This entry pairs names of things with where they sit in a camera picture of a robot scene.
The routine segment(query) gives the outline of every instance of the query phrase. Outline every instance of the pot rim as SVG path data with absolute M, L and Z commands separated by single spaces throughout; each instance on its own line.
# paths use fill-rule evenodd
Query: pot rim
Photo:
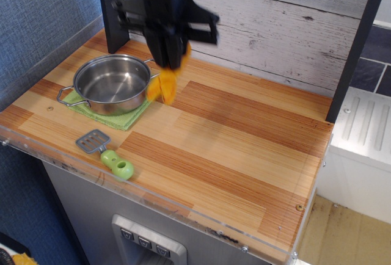
M 79 89 L 77 88 L 77 85 L 76 85 L 77 78 L 80 77 L 80 75 L 83 73 L 83 71 L 86 70 L 86 68 L 89 68 L 92 65 L 94 65 L 94 64 L 96 64 L 98 62 L 101 62 L 102 60 L 108 60 L 108 59 L 128 59 L 128 60 L 133 60 L 133 61 L 137 62 L 140 66 L 145 67 L 145 69 L 147 70 L 147 73 L 148 73 L 148 79 L 146 80 L 145 87 L 139 93 L 133 95 L 132 97 L 129 97 L 127 99 L 120 100 L 120 101 L 115 101 L 115 102 L 96 101 L 96 100 L 92 100 L 92 99 L 89 99 L 89 98 L 85 97 L 79 91 Z M 141 93 L 143 93 L 147 89 L 150 80 L 151 80 L 151 69 L 144 61 L 140 60 L 139 58 L 137 58 L 135 56 L 131 56 L 129 54 L 106 54 L 106 55 L 103 55 L 103 56 L 96 57 L 96 58 L 94 58 L 92 60 L 89 60 L 88 62 L 84 63 L 81 67 L 79 67 L 79 69 L 76 71 L 76 73 L 75 73 L 75 75 L 73 77 L 73 88 L 75 89 L 75 91 L 77 92 L 77 94 L 81 98 L 87 100 L 88 102 L 99 103 L 99 104 L 118 104 L 118 103 L 126 102 L 128 100 L 131 100 L 131 99 L 139 96 Z

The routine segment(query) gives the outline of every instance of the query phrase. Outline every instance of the stainless steel pot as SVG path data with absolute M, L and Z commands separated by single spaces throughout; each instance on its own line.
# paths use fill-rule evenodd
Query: stainless steel pot
M 97 57 L 82 65 L 73 77 L 73 85 L 62 88 L 58 102 L 66 106 L 87 104 L 92 111 L 103 115 L 125 114 L 145 100 L 145 89 L 151 79 L 146 62 L 126 54 Z M 84 99 L 69 104 L 61 100 L 64 90 L 75 88 Z

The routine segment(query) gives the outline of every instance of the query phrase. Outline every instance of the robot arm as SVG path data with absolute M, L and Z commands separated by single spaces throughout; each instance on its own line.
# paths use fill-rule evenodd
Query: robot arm
M 219 17 L 193 0 L 114 0 L 124 29 L 141 31 L 155 62 L 162 68 L 180 68 L 188 41 L 217 43 Z M 208 24 L 210 30 L 191 24 Z

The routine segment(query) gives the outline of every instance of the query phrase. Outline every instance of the beige floor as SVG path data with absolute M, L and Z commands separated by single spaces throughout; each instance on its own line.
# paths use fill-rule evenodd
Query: beige floor
M 390 265 L 391 225 L 316 196 L 298 252 L 311 265 Z

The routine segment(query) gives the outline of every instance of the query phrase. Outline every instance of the gray spatula head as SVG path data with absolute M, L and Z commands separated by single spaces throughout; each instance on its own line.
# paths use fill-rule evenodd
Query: gray spatula head
M 99 151 L 100 153 L 104 152 L 104 150 L 106 150 L 106 144 L 109 142 L 110 137 L 99 129 L 93 129 L 91 132 L 88 132 L 76 140 L 77 146 L 88 154 L 96 151 Z

